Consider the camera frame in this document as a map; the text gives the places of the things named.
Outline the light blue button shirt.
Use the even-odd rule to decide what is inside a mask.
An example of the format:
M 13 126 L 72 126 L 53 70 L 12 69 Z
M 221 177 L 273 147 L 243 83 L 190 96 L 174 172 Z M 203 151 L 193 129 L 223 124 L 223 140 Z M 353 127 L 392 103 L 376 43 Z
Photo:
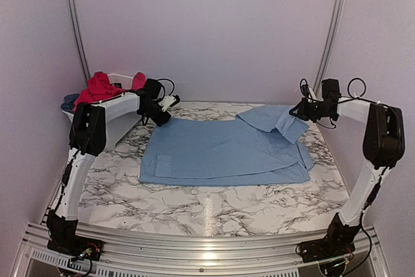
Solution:
M 153 131 L 142 183 L 235 187 L 301 184 L 314 163 L 299 142 L 309 128 L 287 105 L 265 105 L 229 121 L 172 118 Z

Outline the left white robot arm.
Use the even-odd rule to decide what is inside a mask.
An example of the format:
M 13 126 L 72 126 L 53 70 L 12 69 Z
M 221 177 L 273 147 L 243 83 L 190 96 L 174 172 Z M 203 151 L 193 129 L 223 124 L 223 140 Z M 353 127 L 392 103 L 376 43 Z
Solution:
M 148 79 L 138 90 L 123 90 L 109 99 L 80 103 L 69 132 L 69 155 L 60 190 L 47 216 L 51 241 L 68 254 L 77 254 L 85 240 L 76 234 L 78 205 L 89 169 L 105 150 L 110 150 L 141 120 L 162 126 L 170 107 L 180 102 L 165 91 L 162 79 Z

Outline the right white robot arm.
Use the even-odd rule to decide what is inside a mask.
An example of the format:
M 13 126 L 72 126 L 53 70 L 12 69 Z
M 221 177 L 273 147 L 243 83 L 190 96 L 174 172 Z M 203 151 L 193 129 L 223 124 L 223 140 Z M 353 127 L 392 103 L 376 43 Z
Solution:
M 335 123 L 339 117 L 347 117 L 366 127 L 362 141 L 365 162 L 348 201 L 334 216 L 321 243 L 325 255 L 335 256 L 346 246 L 346 236 L 357 235 L 366 210 L 405 153 L 403 114 L 400 108 L 366 99 L 363 94 L 342 96 L 339 81 L 333 78 L 322 81 L 321 99 L 304 78 L 300 91 L 302 99 L 290 110 L 292 116 L 314 123 L 322 118 Z

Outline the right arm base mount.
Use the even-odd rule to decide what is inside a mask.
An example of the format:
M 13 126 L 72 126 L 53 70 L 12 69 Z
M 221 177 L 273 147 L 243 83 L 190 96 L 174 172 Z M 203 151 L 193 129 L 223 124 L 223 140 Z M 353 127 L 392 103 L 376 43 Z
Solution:
M 304 263 L 336 258 L 354 251 L 353 243 L 331 244 L 326 238 L 301 242 L 296 247 L 296 253 Z

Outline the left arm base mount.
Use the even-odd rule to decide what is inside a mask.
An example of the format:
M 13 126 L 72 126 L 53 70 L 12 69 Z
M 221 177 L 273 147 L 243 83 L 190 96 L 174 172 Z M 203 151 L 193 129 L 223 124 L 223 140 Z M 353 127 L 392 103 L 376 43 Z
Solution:
M 80 236 L 66 243 L 50 239 L 47 244 L 49 250 L 72 256 L 74 260 L 88 258 L 92 261 L 100 260 L 103 246 L 104 243 L 101 240 Z

